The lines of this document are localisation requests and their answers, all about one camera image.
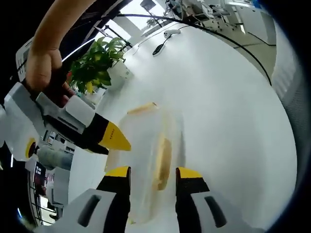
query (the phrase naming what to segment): wall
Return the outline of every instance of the wall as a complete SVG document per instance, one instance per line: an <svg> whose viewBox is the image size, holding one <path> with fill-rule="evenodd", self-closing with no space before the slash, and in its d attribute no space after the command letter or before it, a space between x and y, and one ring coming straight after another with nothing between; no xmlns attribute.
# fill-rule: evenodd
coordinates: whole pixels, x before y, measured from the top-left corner
<svg viewBox="0 0 311 233"><path fill-rule="evenodd" d="M165 0L153 0L153 1L156 1L157 3L159 3L159 5L163 7L163 9L166 8Z"/></svg>
<svg viewBox="0 0 311 233"><path fill-rule="evenodd" d="M126 17L115 17L113 19L115 23L117 23L120 27L122 27L127 33L131 35L129 42L133 45L137 44L139 41L142 40L140 37L142 31L138 27L135 26L128 18Z"/></svg>
<svg viewBox="0 0 311 233"><path fill-rule="evenodd" d="M41 197L40 196L40 204L41 207L49 209L48 208L48 199L45 197ZM53 218L50 217L50 215L56 215L55 213L51 213L50 211L44 210L44 209L40 209L41 211L41 216L42 216L42 220L50 222L50 223L55 223L55 220Z"/></svg>
<svg viewBox="0 0 311 233"><path fill-rule="evenodd" d="M302 64L286 34L275 22L276 64L271 76L272 87L280 98L291 123L296 152L297 180L303 181L302 171L308 166L311 138L311 96Z"/></svg>

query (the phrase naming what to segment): white table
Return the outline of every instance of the white table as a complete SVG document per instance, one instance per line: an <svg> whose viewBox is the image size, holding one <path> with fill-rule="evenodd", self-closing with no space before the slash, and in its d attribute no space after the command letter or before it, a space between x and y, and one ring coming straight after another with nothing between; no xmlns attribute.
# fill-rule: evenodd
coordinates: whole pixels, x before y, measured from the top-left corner
<svg viewBox="0 0 311 233"><path fill-rule="evenodd" d="M97 188L105 175L106 160L107 155L75 148L70 169L68 203L89 188Z"/></svg>
<svg viewBox="0 0 311 233"><path fill-rule="evenodd" d="M135 77L122 90L107 93L97 111L115 123L150 101L178 112L185 166L199 171L210 189L240 208L250 225L269 228L296 181L294 137L276 93L240 53L208 33L183 28L153 57L164 40L160 33L137 52L135 46L126 53L125 64ZM86 167L78 164L78 159L85 162L79 153L72 170ZM94 173L81 174L86 180L102 175L93 167L88 170ZM178 230L174 213L168 215L155 232L166 225Z"/></svg>
<svg viewBox="0 0 311 233"><path fill-rule="evenodd" d="M268 45L276 45L275 22L265 9L256 8L246 2L228 1L226 4L236 7L245 31Z"/></svg>
<svg viewBox="0 0 311 233"><path fill-rule="evenodd" d="M56 167L47 173L53 177L48 181L46 191L50 203L57 207L66 206L68 204L69 171Z"/></svg>

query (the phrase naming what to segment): food inside container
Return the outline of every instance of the food inside container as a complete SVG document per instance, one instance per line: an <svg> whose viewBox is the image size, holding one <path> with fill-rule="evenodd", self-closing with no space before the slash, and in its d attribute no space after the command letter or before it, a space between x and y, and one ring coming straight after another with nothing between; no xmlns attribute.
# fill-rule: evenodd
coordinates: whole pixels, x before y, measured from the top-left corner
<svg viewBox="0 0 311 233"><path fill-rule="evenodd" d="M129 219L136 224L151 220L159 201L175 205L180 128L176 116L155 103L129 111L119 123L132 149L110 150L105 171L131 167Z"/></svg>

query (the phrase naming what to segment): white floor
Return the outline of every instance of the white floor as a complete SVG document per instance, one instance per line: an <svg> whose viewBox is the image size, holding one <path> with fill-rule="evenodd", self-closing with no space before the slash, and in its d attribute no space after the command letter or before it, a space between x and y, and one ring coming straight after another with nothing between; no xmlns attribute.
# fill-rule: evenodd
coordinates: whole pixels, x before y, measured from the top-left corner
<svg viewBox="0 0 311 233"><path fill-rule="evenodd" d="M212 20L205 21L204 24L206 27L212 27L214 29L217 29L217 24L212 23ZM276 46L269 46L266 43L264 43L262 40L253 36L252 34L243 32L243 29L241 28L241 26L238 26L238 28L234 30L232 30L230 27L227 27L221 24L220 24L220 27L222 28L222 31L218 29L217 32L229 37L230 39L233 39L234 41L243 45L247 50L249 50L261 62L263 67L266 69L269 77L271 78L274 65L276 62ZM251 62L265 76L263 69L260 67L258 62L250 54L248 54L242 48L238 48L236 44L220 36L216 35L216 37L220 38L222 41L234 47L243 56L245 56L246 59L249 60L249 62Z"/></svg>

